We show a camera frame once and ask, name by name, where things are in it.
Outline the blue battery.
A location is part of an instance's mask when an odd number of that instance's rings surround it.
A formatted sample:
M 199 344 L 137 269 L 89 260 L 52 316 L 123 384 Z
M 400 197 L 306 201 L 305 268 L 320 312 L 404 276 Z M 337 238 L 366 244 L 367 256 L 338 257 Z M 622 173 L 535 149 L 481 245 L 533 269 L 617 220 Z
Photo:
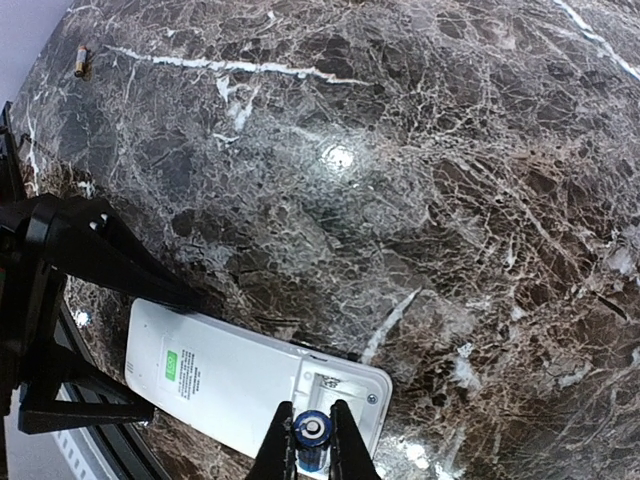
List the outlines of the blue battery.
M 296 417 L 293 431 L 300 468 L 307 473 L 321 472 L 330 447 L 331 419 L 321 411 L 307 410 Z

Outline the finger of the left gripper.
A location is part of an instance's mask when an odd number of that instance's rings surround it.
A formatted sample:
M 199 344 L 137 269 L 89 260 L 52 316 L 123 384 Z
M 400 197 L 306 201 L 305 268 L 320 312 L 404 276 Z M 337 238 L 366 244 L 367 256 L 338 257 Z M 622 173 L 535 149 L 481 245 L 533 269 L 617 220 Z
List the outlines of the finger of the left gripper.
M 183 310 L 202 296 L 157 260 L 102 198 L 41 195 L 29 222 L 40 258 L 89 283 Z
M 24 393 L 18 428 L 26 434 L 150 421 L 155 407 L 69 349 L 45 349 L 28 358 L 21 371 Z M 83 403 L 57 398 L 63 384 L 112 398 Z

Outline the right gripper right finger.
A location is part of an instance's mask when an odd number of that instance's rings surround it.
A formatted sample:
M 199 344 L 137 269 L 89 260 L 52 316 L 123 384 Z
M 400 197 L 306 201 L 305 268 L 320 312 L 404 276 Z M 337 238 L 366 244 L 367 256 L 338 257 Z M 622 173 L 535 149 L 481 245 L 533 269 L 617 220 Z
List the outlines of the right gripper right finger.
M 332 480 L 380 480 L 360 435 L 351 410 L 344 400 L 331 406 L 330 471 Z

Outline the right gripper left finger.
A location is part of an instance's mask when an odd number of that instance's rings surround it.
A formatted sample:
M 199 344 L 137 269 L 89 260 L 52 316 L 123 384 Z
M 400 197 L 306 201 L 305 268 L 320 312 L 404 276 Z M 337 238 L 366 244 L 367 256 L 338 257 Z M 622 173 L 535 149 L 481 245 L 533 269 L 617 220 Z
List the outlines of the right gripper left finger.
M 296 440 L 293 404 L 281 402 L 271 420 L 246 480 L 295 480 Z

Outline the white remote control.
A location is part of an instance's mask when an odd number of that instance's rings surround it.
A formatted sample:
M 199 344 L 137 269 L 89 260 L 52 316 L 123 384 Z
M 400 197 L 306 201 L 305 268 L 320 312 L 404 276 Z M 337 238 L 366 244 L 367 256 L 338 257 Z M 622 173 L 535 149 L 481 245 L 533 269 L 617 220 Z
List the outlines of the white remote control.
M 159 409 L 250 457 L 283 401 L 297 414 L 346 401 L 374 452 L 392 394 L 389 375 L 375 367 L 143 299 L 131 307 L 125 379 Z

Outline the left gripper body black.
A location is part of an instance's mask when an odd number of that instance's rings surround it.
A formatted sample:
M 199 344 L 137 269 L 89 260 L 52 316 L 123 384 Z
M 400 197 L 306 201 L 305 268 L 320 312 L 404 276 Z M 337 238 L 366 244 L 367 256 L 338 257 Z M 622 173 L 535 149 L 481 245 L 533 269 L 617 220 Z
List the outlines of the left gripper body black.
M 52 342 L 64 276 L 51 272 L 46 248 L 56 197 L 34 197 L 1 207 L 1 413 L 12 392 L 36 376 Z

